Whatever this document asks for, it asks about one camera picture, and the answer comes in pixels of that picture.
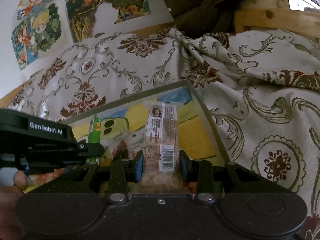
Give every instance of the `green tube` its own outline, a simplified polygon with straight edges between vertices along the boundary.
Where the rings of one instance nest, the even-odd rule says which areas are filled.
[[[88,143],[100,143],[101,124],[100,119],[95,115],[90,123]],[[87,162],[99,163],[99,158],[90,158]]]

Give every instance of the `black cartoon eye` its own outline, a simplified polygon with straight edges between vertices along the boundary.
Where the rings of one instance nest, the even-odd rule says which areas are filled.
[[[115,123],[115,121],[109,120],[109,121],[107,121],[107,122],[104,124],[104,127],[105,127],[105,128],[109,128],[109,127],[112,126],[114,123]]]
[[[112,131],[112,128],[107,128],[104,130],[103,134],[107,135],[107,134],[111,133],[111,131]]]

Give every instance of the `floral fabric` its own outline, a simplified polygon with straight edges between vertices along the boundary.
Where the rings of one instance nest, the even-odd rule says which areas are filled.
[[[188,79],[230,159],[304,199],[300,234],[312,240],[320,235],[319,73],[319,44],[282,30],[196,40],[174,28],[148,38],[100,34],[35,74],[10,107],[59,121]]]

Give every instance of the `human hand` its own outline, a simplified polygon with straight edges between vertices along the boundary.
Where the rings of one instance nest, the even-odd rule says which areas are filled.
[[[28,187],[23,171],[17,171],[13,177],[14,186],[0,187],[0,239],[20,240],[23,235],[18,225],[15,206],[23,190]]]

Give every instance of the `screw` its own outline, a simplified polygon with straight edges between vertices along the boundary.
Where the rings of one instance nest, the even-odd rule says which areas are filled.
[[[213,196],[210,193],[200,193],[197,198],[201,201],[210,201],[213,199]]]
[[[110,196],[110,199],[114,202],[121,202],[125,200],[125,195],[122,193],[114,193]]]
[[[165,204],[165,200],[164,199],[158,199],[158,204],[160,204],[160,205]]]

